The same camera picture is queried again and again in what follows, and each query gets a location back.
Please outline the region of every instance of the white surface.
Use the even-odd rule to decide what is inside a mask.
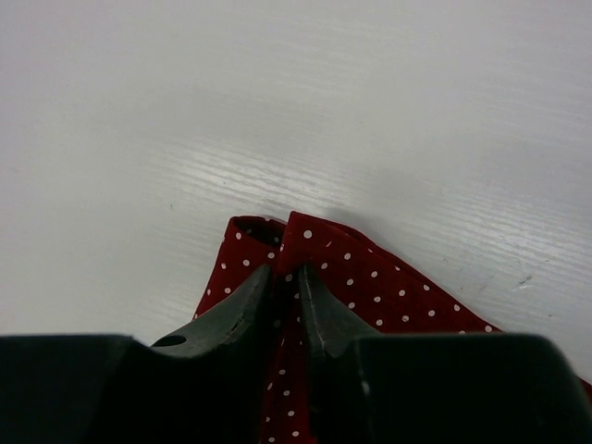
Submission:
[[[592,378],[592,3],[292,3],[0,3],[0,332],[154,340],[295,208]]]

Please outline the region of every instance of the red cloth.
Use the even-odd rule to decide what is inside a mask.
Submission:
[[[275,299],[281,304],[262,443],[316,443],[308,431],[301,311],[292,275],[305,262],[314,265],[338,299],[383,333],[498,331],[355,229],[300,213],[292,213],[287,225],[262,217],[233,217],[195,315],[226,298],[257,266],[274,267]],[[592,388],[583,384],[592,399]]]

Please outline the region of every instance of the red polka dot cloth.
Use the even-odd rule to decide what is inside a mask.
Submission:
[[[277,337],[265,387],[262,443],[316,443],[308,429],[295,276],[306,262],[339,300],[383,333],[499,331],[352,228],[300,213],[292,213],[287,224],[233,217],[195,316],[226,298],[259,265],[273,266]],[[583,385],[592,399],[592,388]]]

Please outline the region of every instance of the white table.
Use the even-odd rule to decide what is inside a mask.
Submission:
[[[290,3],[2,2],[0,333],[155,340],[298,209],[592,379],[592,3]]]

